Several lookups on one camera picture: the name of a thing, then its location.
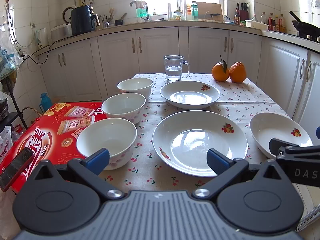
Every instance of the countertop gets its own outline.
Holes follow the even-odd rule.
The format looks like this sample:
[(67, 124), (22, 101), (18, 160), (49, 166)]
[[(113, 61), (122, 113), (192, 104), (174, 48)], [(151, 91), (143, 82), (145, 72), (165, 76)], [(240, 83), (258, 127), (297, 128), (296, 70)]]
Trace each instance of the countertop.
[[(269, 38), (273, 38), (281, 41), (286, 41), (286, 42), (304, 47), (306, 49), (310, 49), (314, 52), (320, 53), (320, 43), (309, 41), (293, 35), (271, 32), (271, 31), (261, 31), (259, 29), (248, 28), (248, 27), (239, 26), (239, 25), (231, 25), (231, 24), (216, 23), (216, 22), (203, 22), (203, 21), (151, 21), (151, 22), (141, 22), (141, 23), (114, 26), (114, 27), (96, 30), (96, 31), (84, 33), (78, 36), (66, 38), (65, 40), (62, 40), (53, 44), (50, 47), (50, 50), (71, 44), (73, 42), (82, 41), (88, 38), (98, 37), (105, 34), (149, 29), (149, 28), (164, 28), (164, 27), (200, 27), (200, 28), (212, 28), (212, 29), (238, 31), (238, 32), (260, 35), (263, 37), (269, 37)], [(49, 50), (49, 46), (44, 47), (38, 50), (35, 53), (35, 55), (38, 56), (40, 54), (47, 52), (48, 50)]]

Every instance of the screw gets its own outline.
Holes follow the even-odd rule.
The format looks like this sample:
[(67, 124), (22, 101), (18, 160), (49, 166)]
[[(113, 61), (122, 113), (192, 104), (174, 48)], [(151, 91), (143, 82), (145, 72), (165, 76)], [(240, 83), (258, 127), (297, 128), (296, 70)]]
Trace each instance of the screw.
[(207, 190), (206, 188), (198, 188), (195, 190), (195, 195), (197, 197), (207, 197), (209, 196), (210, 194), (210, 191)]
[(122, 196), (122, 192), (118, 189), (111, 189), (107, 192), (107, 196), (110, 198), (120, 198)]

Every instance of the cabinet door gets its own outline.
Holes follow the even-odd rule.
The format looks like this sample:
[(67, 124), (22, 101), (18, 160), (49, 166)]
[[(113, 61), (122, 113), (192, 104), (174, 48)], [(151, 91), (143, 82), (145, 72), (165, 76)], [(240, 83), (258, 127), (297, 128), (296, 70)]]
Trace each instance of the cabinet door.
[(98, 37), (101, 65), (108, 96), (119, 94), (117, 85), (139, 74), (138, 48), (135, 31)]
[(273, 40), (262, 39), (257, 86), (270, 96), (291, 118), (296, 109), (308, 51), (301, 47)]
[(230, 31), (228, 64), (237, 61), (244, 64), (247, 78), (257, 83), (262, 37), (258, 35)]
[(60, 53), (73, 101), (101, 100), (90, 40), (63, 46)]
[(189, 28), (189, 63), (192, 73), (211, 73), (220, 61), (228, 61), (229, 31)]
[[(44, 62), (47, 58), (47, 52), (39, 55), (39, 61)], [(63, 70), (62, 56), (60, 49), (54, 49), (49, 52), (48, 59), (41, 64), (41, 72), (48, 94), (52, 101), (72, 102), (71, 93), (67, 83), (67, 77)]]
[(316, 136), (316, 129), (320, 126), (320, 55), (311, 52), (309, 62), (311, 62), (310, 69), (306, 71), (306, 73), (309, 72), (308, 82), (305, 76), (306, 83), (293, 119), (306, 130), (313, 145), (320, 145), (320, 140)]
[(165, 73), (163, 57), (179, 55), (178, 28), (137, 30), (140, 73)]

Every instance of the glass mug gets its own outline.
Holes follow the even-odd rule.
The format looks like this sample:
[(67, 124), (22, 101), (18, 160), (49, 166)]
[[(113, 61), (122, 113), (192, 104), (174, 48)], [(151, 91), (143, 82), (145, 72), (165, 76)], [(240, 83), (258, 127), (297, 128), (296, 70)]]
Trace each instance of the glass mug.
[[(188, 66), (188, 74), (184, 77), (182, 75), (182, 65)], [(167, 83), (179, 81), (181, 78), (187, 78), (190, 74), (190, 65), (187, 61), (183, 60), (183, 56), (165, 56), (164, 57), (165, 74), (167, 76)]]

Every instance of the white bowl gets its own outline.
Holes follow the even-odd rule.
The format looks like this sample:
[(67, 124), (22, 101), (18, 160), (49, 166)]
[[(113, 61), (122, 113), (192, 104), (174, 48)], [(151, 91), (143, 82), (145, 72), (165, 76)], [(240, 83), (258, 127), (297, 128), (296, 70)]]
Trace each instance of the white bowl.
[(212, 177), (207, 152), (218, 150), (229, 159), (245, 158), (247, 139), (230, 119), (209, 111), (184, 111), (170, 115), (156, 127), (152, 143), (160, 158), (186, 174)]
[(176, 81), (161, 88), (160, 94), (173, 106), (183, 109), (203, 109), (220, 98), (215, 87), (198, 81)]
[(132, 157), (137, 128), (129, 121), (108, 118), (85, 128), (77, 139), (77, 149), (89, 157), (101, 148), (110, 153), (109, 165), (105, 170), (114, 170), (125, 165)]
[(138, 93), (147, 99), (151, 94), (152, 85), (153, 81), (149, 78), (131, 78), (120, 82), (117, 87), (121, 93)]
[(101, 108), (107, 118), (122, 118), (137, 124), (142, 119), (145, 103), (146, 99), (143, 95), (124, 93), (108, 98)]
[(295, 121), (280, 114), (255, 115), (250, 120), (250, 130), (260, 151), (270, 159), (276, 158), (269, 150), (269, 142), (272, 138), (294, 143), (300, 147), (312, 146), (307, 132)]

